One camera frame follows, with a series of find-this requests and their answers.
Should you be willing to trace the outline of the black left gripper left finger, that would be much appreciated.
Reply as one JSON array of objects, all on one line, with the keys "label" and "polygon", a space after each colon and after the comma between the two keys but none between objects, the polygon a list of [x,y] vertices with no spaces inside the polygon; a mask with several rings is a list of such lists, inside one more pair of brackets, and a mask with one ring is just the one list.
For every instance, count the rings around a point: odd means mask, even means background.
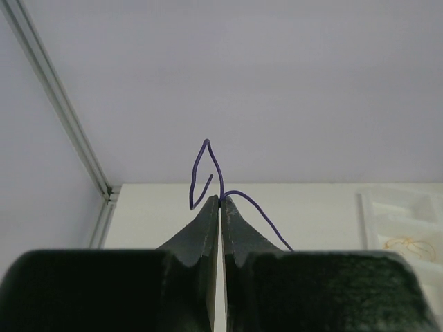
[{"label": "black left gripper left finger", "polygon": [[211,331],[219,199],[156,249],[32,250],[1,282],[2,331]]}]

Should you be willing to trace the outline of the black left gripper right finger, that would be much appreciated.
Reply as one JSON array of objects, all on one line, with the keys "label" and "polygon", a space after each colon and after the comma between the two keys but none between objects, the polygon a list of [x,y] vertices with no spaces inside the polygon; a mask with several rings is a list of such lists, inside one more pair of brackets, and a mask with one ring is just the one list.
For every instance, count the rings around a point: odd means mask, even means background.
[{"label": "black left gripper right finger", "polygon": [[393,252],[284,251],[221,203],[228,331],[438,331],[418,279]]}]

